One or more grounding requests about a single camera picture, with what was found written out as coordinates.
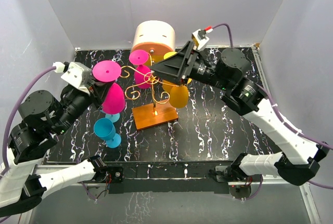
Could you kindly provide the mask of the orange wine glass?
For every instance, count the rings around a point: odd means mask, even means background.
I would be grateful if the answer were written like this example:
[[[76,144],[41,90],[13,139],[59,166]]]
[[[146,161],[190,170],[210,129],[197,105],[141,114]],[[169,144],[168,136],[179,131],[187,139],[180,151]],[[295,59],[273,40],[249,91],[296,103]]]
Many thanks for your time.
[[[182,85],[172,85],[170,89],[170,100],[169,103],[174,108],[184,108],[188,104],[189,91],[187,83]]]
[[[168,52],[168,53],[166,53],[166,54],[163,56],[163,59],[164,59],[164,60],[165,60],[165,59],[168,59],[168,58],[170,58],[171,56],[173,56],[173,55],[175,55],[175,54],[176,54],[175,51]],[[170,92],[171,92],[171,89],[172,89],[173,87],[175,87],[175,86],[176,86],[175,84],[173,84],[173,83],[171,83],[171,82],[168,82],[168,81],[166,81],[166,80],[163,80],[163,81],[162,81],[162,88],[163,88],[163,90],[166,91],[167,93],[170,93]]]

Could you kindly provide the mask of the orange wine glass front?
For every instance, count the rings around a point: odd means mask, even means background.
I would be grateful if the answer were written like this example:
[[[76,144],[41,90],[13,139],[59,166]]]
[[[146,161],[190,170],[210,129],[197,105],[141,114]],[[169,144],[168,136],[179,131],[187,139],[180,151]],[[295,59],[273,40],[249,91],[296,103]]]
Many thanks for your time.
[[[174,108],[184,108],[188,104],[189,91],[187,83],[182,85],[172,85],[170,89],[170,100],[169,103]]]

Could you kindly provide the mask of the magenta wine glass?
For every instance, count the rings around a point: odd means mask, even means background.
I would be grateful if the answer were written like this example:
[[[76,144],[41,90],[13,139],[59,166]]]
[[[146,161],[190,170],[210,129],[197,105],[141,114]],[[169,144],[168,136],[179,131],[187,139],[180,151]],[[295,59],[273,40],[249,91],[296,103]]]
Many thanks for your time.
[[[103,111],[107,114],[118,114],[125,108],[123,89],[116,83],[121,72],[120,65],[111,60],[101,61],[93,67],[94,78],[110,85],[102,103]]]
[[[140,89],[150,88],[151,84],[148,81],[151,76],[151,70],[145,65],[147,61],[150,61],[150,54],[144,50],[135,50],[131,52],[129,61],[136,66],[134,80],[137,87]]]

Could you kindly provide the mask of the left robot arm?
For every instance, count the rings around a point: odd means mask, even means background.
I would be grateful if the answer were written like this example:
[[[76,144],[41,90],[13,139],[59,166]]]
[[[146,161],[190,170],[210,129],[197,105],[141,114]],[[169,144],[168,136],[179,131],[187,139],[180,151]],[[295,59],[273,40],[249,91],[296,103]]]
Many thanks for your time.
[[[61,101],[46,90],[38,90],[20,105],[22,122],[9,134],[8,165],[1,167],[2,217],[27,212],[47,196],[75,183],[106,179],[107,165],[99,155],[56,172],[34,173],[35,166],[57,144],[52,135],[66,132],[92,104],[87,94],[68,85]]]

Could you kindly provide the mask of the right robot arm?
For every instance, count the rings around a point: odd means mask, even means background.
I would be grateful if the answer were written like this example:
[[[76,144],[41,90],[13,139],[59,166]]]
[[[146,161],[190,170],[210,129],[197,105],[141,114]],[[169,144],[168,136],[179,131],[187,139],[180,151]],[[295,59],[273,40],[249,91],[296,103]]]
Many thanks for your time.
[[[192,79],[222,90],[225,105],[256,125],[281,150],[269,155],[242,153],[222,171],[213,170],[215,177],[243,181],[253,175],[272,175],[301,186],[315,177],[319,162],[332,148],[293,127],[270,95],[246,77],[250,68],[251,62],[237,48],[224,49],[217,62],[212,63],[196,50],[193,41],[151,66],[158,78],[173,84],[185,85]]]

